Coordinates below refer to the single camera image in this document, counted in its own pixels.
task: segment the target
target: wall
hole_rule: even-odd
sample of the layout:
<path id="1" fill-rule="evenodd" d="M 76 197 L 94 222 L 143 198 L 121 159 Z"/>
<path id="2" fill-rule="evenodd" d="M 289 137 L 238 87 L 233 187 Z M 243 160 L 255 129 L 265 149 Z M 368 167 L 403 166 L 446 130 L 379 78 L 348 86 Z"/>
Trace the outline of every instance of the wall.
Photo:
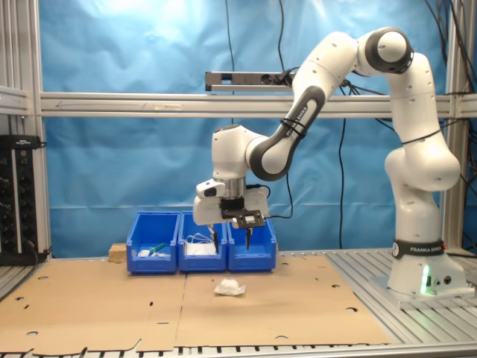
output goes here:
<path id="1" fill-rule="evenodd" d="M 285 67 L 299 66 L 331 31 L 360 37 L 400 28 L 445 87 L 437 28 L 424 1 L 284 0 Z M 230 0 L 236 71 L 281 71 L 277 0 Z M 205 71 L 230 71 L 222 0 L 40 0 L 45 91 L 203 93 Z M 382 78 L 353 83 L 387 91 Z M 271 134 L 279 119 L 236 120 Z M 56 257 L 107 254 L 137 210 L 187 210 L 211 177 L 211 137 L 230 119 L 47 118 L 48 184 Z M 293 219 L 274 219 L 282 250 L 338 247 L 342 120 L 317 120 L 290 172 Z M 343 147 L 345 248 L 389 247 L 394 200 L 384 170 L 400 145 L 373 119 L 351 119 Z M 256 180 L 250 176 L 248 183 Z M 271 212 L 287 214 L 285 179 L 271 183 Z"/>

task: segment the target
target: green marker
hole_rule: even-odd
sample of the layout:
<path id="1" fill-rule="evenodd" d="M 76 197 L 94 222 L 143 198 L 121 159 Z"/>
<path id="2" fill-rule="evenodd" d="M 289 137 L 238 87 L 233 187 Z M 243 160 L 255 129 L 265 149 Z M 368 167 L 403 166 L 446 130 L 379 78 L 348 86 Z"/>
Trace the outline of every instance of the green marker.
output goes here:
<path id="1" fill-rule="evenodd" d="M 149 254 L 152 255 L 154 252 L 159 251 L 161 248 L 164 248 L 166 244 L 163 242 L 162 244 L 158 244 L 155 248 L 149 249 Z"/>

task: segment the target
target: wooden block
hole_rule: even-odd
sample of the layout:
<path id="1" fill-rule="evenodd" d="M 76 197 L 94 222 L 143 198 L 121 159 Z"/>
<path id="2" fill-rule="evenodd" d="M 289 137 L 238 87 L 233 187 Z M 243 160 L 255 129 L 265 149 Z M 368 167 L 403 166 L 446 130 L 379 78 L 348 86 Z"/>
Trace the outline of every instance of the wooden block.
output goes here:
<path id="1" fill-rule="evenodd" d="M 126 262 L 126 244 L 113 244 L 110 248 L 110 263 Z"/>

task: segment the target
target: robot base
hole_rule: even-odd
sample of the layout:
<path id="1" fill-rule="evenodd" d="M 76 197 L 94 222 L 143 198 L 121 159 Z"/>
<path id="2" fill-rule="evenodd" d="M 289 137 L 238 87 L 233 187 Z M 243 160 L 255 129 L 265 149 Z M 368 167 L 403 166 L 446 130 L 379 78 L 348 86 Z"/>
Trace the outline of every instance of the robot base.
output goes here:
<path id="1" fill-rule="evenodd" d="M 433 257 L 404 256 L 394 260 L 389 277 L 375 277 L 371 284 L 400 309 L 412 303 L 453 298 L 473 298 L 462 267 L 447 254 Z"/>

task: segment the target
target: green led light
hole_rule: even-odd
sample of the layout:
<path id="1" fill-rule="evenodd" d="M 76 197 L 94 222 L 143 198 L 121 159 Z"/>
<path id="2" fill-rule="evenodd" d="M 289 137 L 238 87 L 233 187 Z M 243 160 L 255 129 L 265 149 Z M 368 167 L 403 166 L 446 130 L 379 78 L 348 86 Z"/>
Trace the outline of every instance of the green led light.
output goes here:
<path id="1" fill-rule="evenodd" d="M 425 265 L 423 269 L 423 279 L 420 284 L 420 293 L 424 295 L 427 287 L 427 277 L 429 276 L 429 265 Z"/>

